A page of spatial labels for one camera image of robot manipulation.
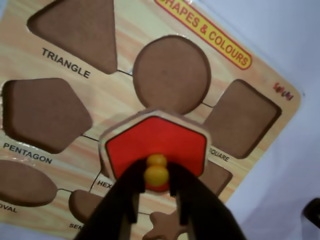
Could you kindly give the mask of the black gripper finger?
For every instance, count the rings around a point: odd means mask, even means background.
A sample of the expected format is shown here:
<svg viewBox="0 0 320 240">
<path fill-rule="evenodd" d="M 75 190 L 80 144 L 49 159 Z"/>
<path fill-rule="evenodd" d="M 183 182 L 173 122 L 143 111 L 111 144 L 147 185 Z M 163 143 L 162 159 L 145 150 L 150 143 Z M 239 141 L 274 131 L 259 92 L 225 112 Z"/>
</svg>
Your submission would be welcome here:
<svg viewBox="0 0 320 240">
<path fill-rule="evenodd" d="M 138 159 L 117 179 L 76 240 L 129 240 L 138 221 L 140 194 L 145 192 L 146 160 Z"/>
<path fill-rule="evenodd" d="M 170 195 L 176 197 L 178 220 L 190 240 L 245 240 L 231 211 L 193 173 L 169 163 Z"/>
</svg>

